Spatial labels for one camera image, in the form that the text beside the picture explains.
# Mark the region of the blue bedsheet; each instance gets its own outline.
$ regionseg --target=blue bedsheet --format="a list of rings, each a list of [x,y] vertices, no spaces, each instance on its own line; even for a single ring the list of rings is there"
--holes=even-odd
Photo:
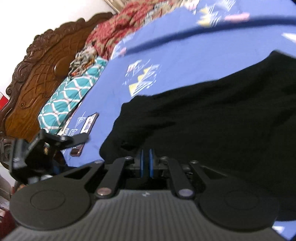
[[[67,135],[78,134],[86,117],[99,113],[81,156],[64,151],[69,166],[101,159],[99,149],[121,105],[135,95],[220,79],[258,63],[273,50],[296,56],[296,5],[291,0],[196,3],[154,20],[116,46],[66,129]]]

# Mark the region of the black clamp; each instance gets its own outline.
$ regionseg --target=black clamp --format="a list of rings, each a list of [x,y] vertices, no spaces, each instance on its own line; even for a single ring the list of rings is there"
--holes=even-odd
[[[66,227],[81,219],[91,208],[86,186],[103,175],[104,163],[97,160],[28,185],[13,195],[10,212],[17,223],[29,229]]]
[[[31,143],[24,139],[15,139],[9,161],[11,176],[24,184],[35,183],[45,174],[59,174],[57,168],[63,168],[54,161],[60,150],[67,149],[88,140],[87,133],[72,137],[57,136],[41,129]]]
[[[165,170],[169,172],[173,192],[180,199],[193,199],[195,189],[185,175],[184,169],[188,167],[181,166],[176,159],[167,156],[157,157],[154,151],[150,150],[150,177],[157,178]]]
[[[203,214],[221,227],[236,231],[256,231],[271,227],[277,217],[279,203],[263,188],[239,178],[218,173],[191,161],[193,175],[205,185],[196,203]],[[205,170],[220,178],[211,179]]]
[[[95,196],[99,199],[113,197],[117,192],[118,184],[125,167],[133,163],[134,158],[132,156],[116,159],[98,186]]]
[[[140,178],[143,177],[143,160],[144,151],[140,150],[136,157],[133,159],[133,163],[126,166],[126,171],[128,171],[128,176]]]

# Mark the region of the black cloth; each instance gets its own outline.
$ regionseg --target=black cloth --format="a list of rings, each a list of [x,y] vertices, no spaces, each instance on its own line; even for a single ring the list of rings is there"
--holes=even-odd
[[[198,160],[257,183],[292,208],[296,60],[274,51],[220,80],[134,97],[122,105],[100,155],[112,163],[140,148],[180,163]]]

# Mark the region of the teal patterned pillow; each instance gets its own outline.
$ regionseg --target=teal patterned pillow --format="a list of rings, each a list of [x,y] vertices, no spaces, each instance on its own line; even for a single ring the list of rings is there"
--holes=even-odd
[[[75,77],[72,80],[67,77],[41,109],[38,116],[40,128],[45,129],[48,133],[56,134],[69,112],[79,104],[96,83],[107,62],[107,60],[98,57],[94,65],[82,76]]]

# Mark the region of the wooden headboard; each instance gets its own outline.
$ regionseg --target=wooden headboard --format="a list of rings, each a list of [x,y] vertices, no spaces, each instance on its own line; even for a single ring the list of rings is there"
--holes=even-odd
[[[88,22],[81,18],[34,38],[6,89],[10,100],[0,112],[1,137],[33,139],[40,130],[37,116],[67,76],[75,54],[84,47],[93,28],[111,17],[110,12],[99,13]]]

